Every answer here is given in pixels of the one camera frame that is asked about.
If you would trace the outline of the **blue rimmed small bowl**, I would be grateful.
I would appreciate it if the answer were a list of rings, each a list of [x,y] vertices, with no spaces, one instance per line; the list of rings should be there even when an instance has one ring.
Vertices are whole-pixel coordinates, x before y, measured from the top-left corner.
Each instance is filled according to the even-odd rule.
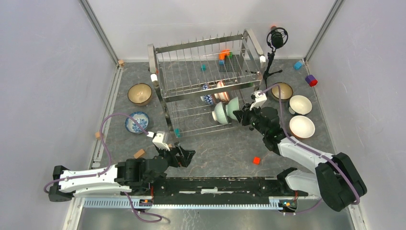
[[[289,99],[288,112],[292,115],[308,115],[313,109],[312,102],[305,96],[295,95]]]

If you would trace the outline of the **copper bowl with floral motif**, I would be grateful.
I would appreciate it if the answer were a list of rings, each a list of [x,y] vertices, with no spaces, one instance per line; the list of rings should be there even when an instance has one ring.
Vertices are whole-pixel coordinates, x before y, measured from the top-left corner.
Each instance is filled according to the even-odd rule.
[[[145,83],[133,85],[127,93],[130,102],[137,106],[145,106],[152,100],[152,88]]]

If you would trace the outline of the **white bowl with orange rim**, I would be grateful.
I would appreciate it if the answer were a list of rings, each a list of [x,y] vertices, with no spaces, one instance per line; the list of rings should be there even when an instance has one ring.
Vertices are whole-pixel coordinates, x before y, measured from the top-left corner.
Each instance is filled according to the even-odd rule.
[[[294,116],[289,121],[289,129],[295,137],[302,139],[312,137],[316,130],[313,121],[303,115]]]

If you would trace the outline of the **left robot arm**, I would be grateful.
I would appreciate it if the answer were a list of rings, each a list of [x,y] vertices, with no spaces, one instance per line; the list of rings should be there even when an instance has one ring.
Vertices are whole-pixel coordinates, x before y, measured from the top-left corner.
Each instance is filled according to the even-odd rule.
[[[93,170],[71,171],[62,165],[55,166],[53,180],[44,190],[51,202],[95,194],[145,195],[156,181],[166,178],[168,167],[188,167],[196,153],[178,143],[169,150],[157,151],[158,155],[151,159],[132,158]]]

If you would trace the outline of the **white blue floral bowl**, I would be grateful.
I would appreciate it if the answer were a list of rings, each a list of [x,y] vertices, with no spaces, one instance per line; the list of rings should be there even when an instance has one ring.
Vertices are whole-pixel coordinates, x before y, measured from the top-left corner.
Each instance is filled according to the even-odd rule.
[[[149,125],[149,116],[145,112],[134,112],[130,114],[131,118],[125,120],[124,126],[128,132],[141,134],[147,130]]]

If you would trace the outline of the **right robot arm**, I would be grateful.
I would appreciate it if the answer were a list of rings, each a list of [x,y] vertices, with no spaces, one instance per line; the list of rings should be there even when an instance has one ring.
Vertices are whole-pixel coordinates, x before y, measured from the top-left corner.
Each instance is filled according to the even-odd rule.
[[[300,142],[283,129],[277,109],[251,108],[246,104],[233,111],[233,115],[242,126],[258,131],[268,150],[310,171],[296,168],[283,171],[282,179],[276,183],[281,195],[303,191],[321,198],[332,210],[340,212],[349,205],[357,205],[367,194],[367,186],[347,154],[323,152]]]

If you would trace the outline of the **celadon green bowl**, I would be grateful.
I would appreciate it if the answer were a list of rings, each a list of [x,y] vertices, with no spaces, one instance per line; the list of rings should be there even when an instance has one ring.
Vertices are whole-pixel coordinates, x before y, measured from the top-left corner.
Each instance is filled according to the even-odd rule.
[[[219,122],[222,125],[229,123],[228,117],[226,115],[226,108],[223,102],[219,102],[212,111],[212,117],[214,121]]]
[[[226,105],[226,115],[233,119],[233,120],[237,120],[237,117],[234,115],[234,111],[238,111],[240,110],[239,108],[239,98],[235,97],[233,99],[231,99],[228,104]]]

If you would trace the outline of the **celadon green front bowl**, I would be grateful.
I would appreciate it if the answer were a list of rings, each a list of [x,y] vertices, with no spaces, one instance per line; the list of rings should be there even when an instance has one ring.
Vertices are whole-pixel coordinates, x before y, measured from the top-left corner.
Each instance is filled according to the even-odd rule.
[[[233,119],[233,120],[237,120],[237,117],[234,115],[234,111],[238,111],[240,110],[239,108],[239,98],[235,97],[233,99],[231,99],[228,104],[226,105],[226,115]]]

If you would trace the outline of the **dark bowl with lattice band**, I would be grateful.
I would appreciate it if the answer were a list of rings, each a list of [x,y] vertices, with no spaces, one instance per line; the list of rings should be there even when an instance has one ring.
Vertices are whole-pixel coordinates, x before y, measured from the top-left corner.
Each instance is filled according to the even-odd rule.
[[[289,99],[293,96],[293,89],[292,87],[285,83],[285,82],[277,82],[271,89],[271,95],[274,100],[278,101],[279,99],[282,102],[289,101]]]

